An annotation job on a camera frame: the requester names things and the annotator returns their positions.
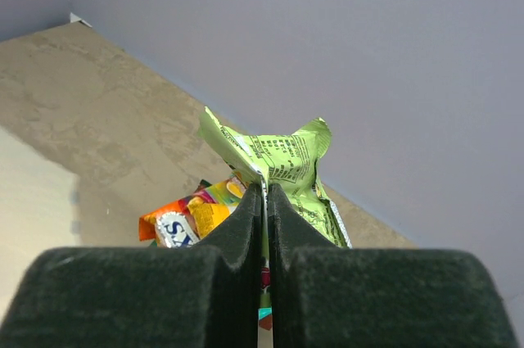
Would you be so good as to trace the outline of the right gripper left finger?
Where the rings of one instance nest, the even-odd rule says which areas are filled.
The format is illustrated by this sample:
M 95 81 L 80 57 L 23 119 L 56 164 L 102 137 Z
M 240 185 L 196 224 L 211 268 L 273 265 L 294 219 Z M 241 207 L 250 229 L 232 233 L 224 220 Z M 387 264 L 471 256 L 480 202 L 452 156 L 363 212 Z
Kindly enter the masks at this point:
M 4 347 L 254 347 L 262 196 L 194 246 L 58 247 L 28 267 Z

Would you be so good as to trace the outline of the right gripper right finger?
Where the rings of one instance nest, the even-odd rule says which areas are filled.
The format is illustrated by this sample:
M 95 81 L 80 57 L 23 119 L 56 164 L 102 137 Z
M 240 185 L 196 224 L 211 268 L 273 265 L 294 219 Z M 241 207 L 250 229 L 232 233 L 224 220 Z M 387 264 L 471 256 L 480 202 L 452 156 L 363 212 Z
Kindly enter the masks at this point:
M 515 347 L 486 267 L 464 251 L 350 249 L 268 196 L 276 347 Z

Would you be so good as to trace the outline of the teal Fox's candy bag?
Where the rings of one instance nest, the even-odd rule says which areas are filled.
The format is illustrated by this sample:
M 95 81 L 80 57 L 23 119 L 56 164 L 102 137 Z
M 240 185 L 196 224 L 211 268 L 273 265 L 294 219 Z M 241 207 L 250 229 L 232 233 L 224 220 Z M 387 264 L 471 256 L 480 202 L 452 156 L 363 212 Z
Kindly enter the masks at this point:
M 273 313 L 271 307 L 259 309 L 258 348 L 273 347 Z

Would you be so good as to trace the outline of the orange Fox's candy bag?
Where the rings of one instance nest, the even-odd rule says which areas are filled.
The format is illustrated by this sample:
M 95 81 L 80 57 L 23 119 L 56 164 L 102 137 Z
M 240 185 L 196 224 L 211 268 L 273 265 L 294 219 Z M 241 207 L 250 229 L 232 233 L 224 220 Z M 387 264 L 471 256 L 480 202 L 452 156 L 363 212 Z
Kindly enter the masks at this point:
M 201 180 L 192 194 L 141 216 L 138 239 L 167 248 L 193 246 L 235 211 L 245 191 L 234 175 L 215 184 Z

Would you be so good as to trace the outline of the light green snack packet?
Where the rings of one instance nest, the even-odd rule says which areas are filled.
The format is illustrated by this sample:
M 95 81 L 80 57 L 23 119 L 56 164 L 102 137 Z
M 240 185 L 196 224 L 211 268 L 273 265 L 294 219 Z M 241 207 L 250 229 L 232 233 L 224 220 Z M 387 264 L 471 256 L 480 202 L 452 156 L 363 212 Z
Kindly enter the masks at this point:
M 296 211 L 327 240 L 351 248 L 335 203 L 318 176 L 318 166 L 332 140 L 320 117 L 291 135 L 245 135 L 221 124 L 209 108 L 200 116 L 199 135 L 216 151 L 244 184 L 256 183 L 262 191 L 260 276 L 269 274 L 269 186 L 278 184 Z

